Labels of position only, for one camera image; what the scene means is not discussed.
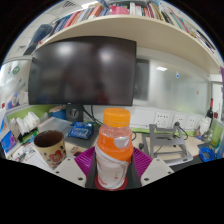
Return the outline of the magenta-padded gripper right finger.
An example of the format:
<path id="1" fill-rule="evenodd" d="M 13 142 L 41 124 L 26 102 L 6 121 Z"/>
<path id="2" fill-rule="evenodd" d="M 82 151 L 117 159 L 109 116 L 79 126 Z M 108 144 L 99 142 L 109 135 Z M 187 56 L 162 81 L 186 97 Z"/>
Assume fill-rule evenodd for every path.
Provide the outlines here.
<path id="1" fill-rule="evenodd" d="M 146 186 L 173 173 L 174 171 L 162 159 L 152 159 L 135 148 L 127 172 L 127 189 Z"/>

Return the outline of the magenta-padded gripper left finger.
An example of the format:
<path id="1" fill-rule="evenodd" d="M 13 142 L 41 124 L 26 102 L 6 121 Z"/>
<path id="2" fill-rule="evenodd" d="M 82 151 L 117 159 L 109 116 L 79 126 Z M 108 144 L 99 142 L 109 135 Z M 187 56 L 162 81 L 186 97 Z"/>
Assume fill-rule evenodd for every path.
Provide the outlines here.
<path id="1" fill-rule="evenodd" d="M 78 186 L 93 189 L 96 177 L 95 148 L 91 147 L 75 158 L 66 158 L 54 174 Z"/>

